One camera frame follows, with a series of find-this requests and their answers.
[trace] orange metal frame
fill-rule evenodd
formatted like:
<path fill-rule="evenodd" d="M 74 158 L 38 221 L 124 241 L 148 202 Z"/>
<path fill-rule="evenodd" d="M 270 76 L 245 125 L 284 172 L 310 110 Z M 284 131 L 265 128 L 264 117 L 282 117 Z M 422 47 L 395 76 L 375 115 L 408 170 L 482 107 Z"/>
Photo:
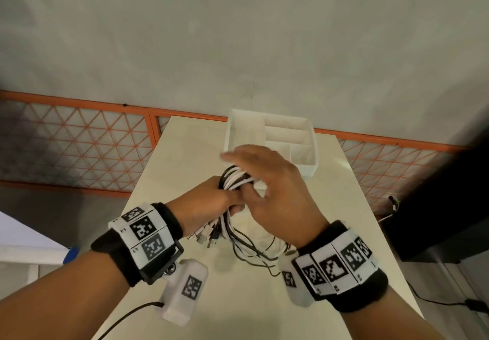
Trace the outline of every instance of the orange metal frame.
<path fill-rule="evenodd" d="M 148 128 L 148 132 L 149 132 L 148 134 L 153 149 L 156 147 L 158 140 L 161 137 L 161 129 L 158 122 L 159 116 L 162 117 L 182 116 L 182 117 L 194 118 L 194 119 L 227 121 L 227 117 L 224 116 L 206 115 L 206 114 L 199 114 L 199 113 L 185 112 L 185 111 L 166 110 L 161 108 L 130 106 L 126 104 L 75 100 L 72 98 L 41 96 L 37 94 L 9 92 L 9 91 L 2 91 L 2 90 L 0 90 L 0 100 L 12 100 L 12 101 L 20 101 L 26 103 L 41 103 L 41 104 L 48 104 L 52 106 L 67 106 L 67 107 L 75 107 L 75 108 L 87 108 L 92 110 L 113 111 L 113 112 L 120 112 L 120 113 L 142 115 L 145 119 L 146 127 Z M 430 142 L 410 140 L 410 139 L 379 137 L 379 136 L 372 136 L 366 134 L 341 132 L 336 130 L 315 128 L 315 132 L 320 134 L 332 134 L 339 139 L 356 140 L 360 142 L 378 143 L 383 145 L 412 147 L 412 148 L 434 150 L 434 151 L 458 152 L 463 149 L 463 147 L 461 146 L 444 145 L 444 144 L 430 143 Z M 67 187 L 42 186 L 42 185 L 36 185 L 31 183 L 0 181 L 0 185 L 17 187 L 17 188 L 42 189 L 42 190 L 63 190 L 63 191 L 75 190 L 77 192 L 83 192 L 87 194 L 98 194 L 98 195 L 115 196 L 115 197 L 130 196 L 129 192 L 106 191 L 106 190 L 97 190 L 97 189 L 79 189 L 79 188 L 71 189 Z"/>

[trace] forearm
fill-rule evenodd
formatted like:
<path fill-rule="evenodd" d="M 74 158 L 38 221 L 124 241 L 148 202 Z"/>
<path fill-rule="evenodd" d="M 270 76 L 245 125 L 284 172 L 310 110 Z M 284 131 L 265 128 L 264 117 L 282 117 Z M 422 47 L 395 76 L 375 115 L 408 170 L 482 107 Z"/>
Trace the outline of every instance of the forearm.
<path fill-rule="evenodd" d="M 443 339 L 391 287 L 379 301 L 342 317 L 354 340 Z"/>
<path fill-rule="evenodd" d="M 108 254 L 89 251 L 0 301 L 5 340 L 88 340 L 129 285 Z"/>

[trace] floor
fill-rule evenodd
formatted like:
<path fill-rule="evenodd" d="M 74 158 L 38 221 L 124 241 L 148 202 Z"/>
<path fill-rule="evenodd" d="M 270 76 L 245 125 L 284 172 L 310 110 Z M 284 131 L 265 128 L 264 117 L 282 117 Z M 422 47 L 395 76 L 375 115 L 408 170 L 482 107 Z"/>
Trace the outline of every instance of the floor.
<path fill-rule="evenodd" d="M 0 210 L 22 223 L 43 233 L 60 244 L 77 246 L 81 251 L 107 229 L 107 222 L 119 216 L 126 199 L 30 191 L 0 187 Z M 458 302 L 466 298 L 476 299 L 474 292 L 463 285 L 464 279 L 455 265 L 436 263 L 405 263 L 400 267 L 406 280 L 419 296 L 440 302 Z M 41 266 L 45 275 L 55 266 Z M 22 287 L 27 279 L 28 266 L 0 263 L 0 299 Z M 447 339 L 489 338 L 489 317 L 478 316 L 465 307 L 441 306 L 416 298 L 425 316 Z"/>

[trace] tabletop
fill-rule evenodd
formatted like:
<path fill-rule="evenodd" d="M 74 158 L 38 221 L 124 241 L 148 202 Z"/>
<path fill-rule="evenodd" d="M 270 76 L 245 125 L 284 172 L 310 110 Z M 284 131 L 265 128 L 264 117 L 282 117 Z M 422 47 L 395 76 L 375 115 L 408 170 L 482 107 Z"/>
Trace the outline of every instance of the tabletop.
<path fill-rule="evenodd" d="M 226 168 L 219 159 L 226 123 L 173 116 L 124 212 L 143 202 L 168 202 Z M 306 184 L 321 212 L 330 221 L 341 219 L 367 243 L 387 273 L 390 285 L 418 313 L 419 307 L 335 136 L 317 134 L 319 168 Z M 256 229 L 248 210 L 237 218 L 248 230 Z M 293 305 L 280 276 L 239 261 L 228 241 L 207 249 L 195 240 L 181 240 L 182 258 L 195 258 L 209 269 L 195 312 L 184 327 L 166 322 L 150 308 L 120 323 L 106 339 L 348 339 L 350 335 L 338 312 L 327 302 L 305 309 Z M 152 286 L 140 282 L 115 308 L 95 335 L 131 309 L 160 298 L 165 281 Z"/>

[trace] person's left hand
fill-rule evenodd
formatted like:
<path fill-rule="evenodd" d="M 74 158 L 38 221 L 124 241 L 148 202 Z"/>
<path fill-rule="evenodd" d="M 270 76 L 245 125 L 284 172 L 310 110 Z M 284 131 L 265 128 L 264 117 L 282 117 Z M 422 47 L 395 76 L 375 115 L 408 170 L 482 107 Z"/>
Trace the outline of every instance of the person's left hand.
<path fill-rule="evenodd" d="M 241 191 L 219 189 L 219 179 L 217 175 L 210 177 L 179 198 L 166 203 L 180 222 L 184 237 L 218 218 L 228 207 L 231 207 L 231 215 L 245 208 Z"/>

